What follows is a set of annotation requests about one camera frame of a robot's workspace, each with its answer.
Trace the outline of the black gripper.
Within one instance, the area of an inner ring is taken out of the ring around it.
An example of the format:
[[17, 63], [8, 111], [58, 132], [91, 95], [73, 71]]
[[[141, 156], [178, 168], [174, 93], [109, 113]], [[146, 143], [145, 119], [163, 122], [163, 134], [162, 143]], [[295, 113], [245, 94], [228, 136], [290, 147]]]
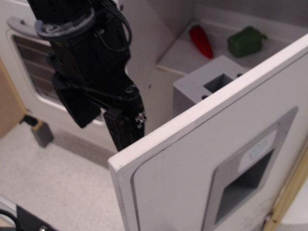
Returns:
[[45, 24], [53, 88], [80, 128], [101, 110], [118, 152], [144, 136], [145, 111], [125, 72], [131, 35], [116, 9], [67, 9]]

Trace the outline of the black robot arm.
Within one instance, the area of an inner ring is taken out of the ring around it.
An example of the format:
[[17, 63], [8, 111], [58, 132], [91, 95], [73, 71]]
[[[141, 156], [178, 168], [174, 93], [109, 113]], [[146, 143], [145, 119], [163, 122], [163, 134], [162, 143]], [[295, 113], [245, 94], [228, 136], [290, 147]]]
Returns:
[[118, 151], [144, 136], [145, 109], [127, 76], [132, 33], [112, 0], [31, 0], [35, 31], [53, 50], [55, 92], [84, 128], [100, 114]]

